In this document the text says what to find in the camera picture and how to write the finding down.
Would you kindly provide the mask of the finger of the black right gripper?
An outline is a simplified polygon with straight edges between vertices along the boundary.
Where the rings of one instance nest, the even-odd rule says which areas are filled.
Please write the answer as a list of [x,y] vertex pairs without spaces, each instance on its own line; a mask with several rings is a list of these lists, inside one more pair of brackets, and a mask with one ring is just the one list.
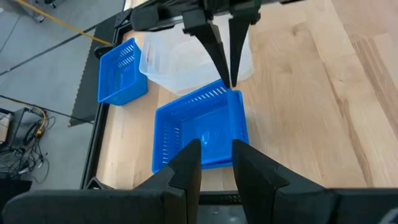
[[229,19],[230,74],[233,87],[237,84],[243,44],[249,26],[256,24],[259,19],[260,14],[258,11],[244,11],[240,14],[233,15],[233,17]]
[[221,80],[230,88],[229,70],[221,40],[220,30],[212,23],[212,16],[201,8],[182,12],[185,34],[195,36],[211,57]]

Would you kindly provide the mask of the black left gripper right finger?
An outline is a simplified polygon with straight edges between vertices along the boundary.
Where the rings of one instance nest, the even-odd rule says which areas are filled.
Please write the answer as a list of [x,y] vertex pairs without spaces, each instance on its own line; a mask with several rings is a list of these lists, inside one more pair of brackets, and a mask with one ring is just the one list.
[[249,223],[397,223],[396,188],[326,188],[241,140],[232,147]]

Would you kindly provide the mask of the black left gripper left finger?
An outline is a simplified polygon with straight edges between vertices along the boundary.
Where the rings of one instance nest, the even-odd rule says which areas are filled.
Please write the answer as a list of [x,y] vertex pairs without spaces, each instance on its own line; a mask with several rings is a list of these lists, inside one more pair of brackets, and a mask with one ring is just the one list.
[[4,223],[195,223],[201,143],[192,140],[132,190],[37,190],[12,198]]

